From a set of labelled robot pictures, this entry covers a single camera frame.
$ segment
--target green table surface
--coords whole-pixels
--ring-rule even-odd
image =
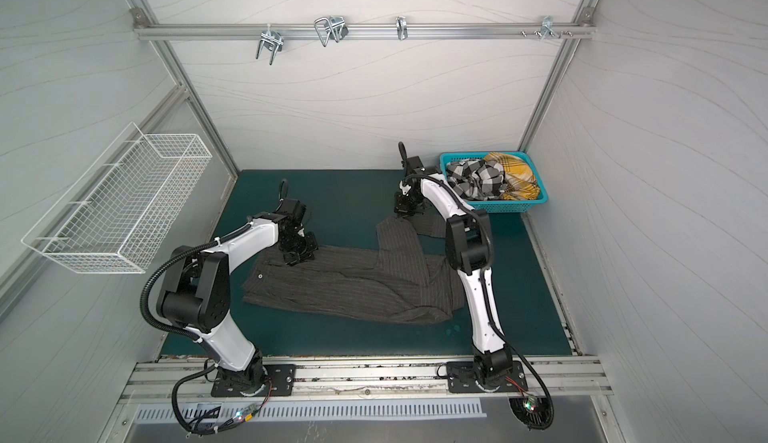
[[[289,197],[307,205],[306,228],[318,244],[378,249],[376,225],[392,214],[401,170],[245,170],[216,227],[224,235],[248,215],[274,210],[282,178]],[[504,334],[528,355],[571,355],[552,297],[519,214],[491,214],[493,289]],[[444,254],[445,240],[420,237],[427,254]],[[201,242],[189,242],[197,245]],[[255,258],[231,276],[231,313],[265,355],[449,355],[472,353],[466,306],[436,325],[374,323],[295,313],[243,302],[242,285]],[[194,342],[168,335],[161,354],[202,355]]]

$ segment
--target folded clothing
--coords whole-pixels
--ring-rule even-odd
[[[502,192],[502,200],[536,200],[541,192],[531,167],[520,157],[491,152],[483,158],[494,166],[501,164],[504,169],[504,182],[507,187]]]
[[[462,282],[445,256],[424,255],[415,226],[421,234],[445,237],[439,215],[389,217],[376,226],[379,250],[320,246],[314,260],[288,266],[275,246],[267,248],[243,284],[243,300],[389,323],[451,319],[464,306]]]
[[[452,161],[446,165],[446,179],[464,200],[498,200],[507,189],[504,167],[497,161]]]

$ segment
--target aluminum base rail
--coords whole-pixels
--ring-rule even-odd
[[[349,24],[350,33],[345,40],[397,40],[398,31],[392,24]],[[140,40],[258,40],[267,25],[149,25],[135,28]],[[313,25],[271,25],[286,41],[317,40]],[[408,24],[408,40],[488,40],[488,39],[539,39],[541,23],[459,23],[459,24]],[[594,26],[573,23],[555,23],[552,30],[560,38],[592,38]]]
[[[306,399],[402,399],[402,398],[466,398],[466,394],[448,392],[448,383],[437,377],[446,361],[472,361],[471,356],[407,356],[407,357],[271,357],[266,364],[297,365],[293,394],[280,400]],[[162,359],[156,363],[136,365],[119,403],[163,403],[181,377],[201,371],[205,358]],[[594,356],[533,356],[533,367],[542,377],[552,396],[612,395],[613,391],[603,367]],[[525,370],[530,391],[542,395],[541,387]],[[189,381],[179,390],[179,401],[220,401],[210,396],[212,383],[204,378]],[[472,394],[479,398],[500,396],[499,393]],[[254,398],[231,397],[227,401],[252,401]]]

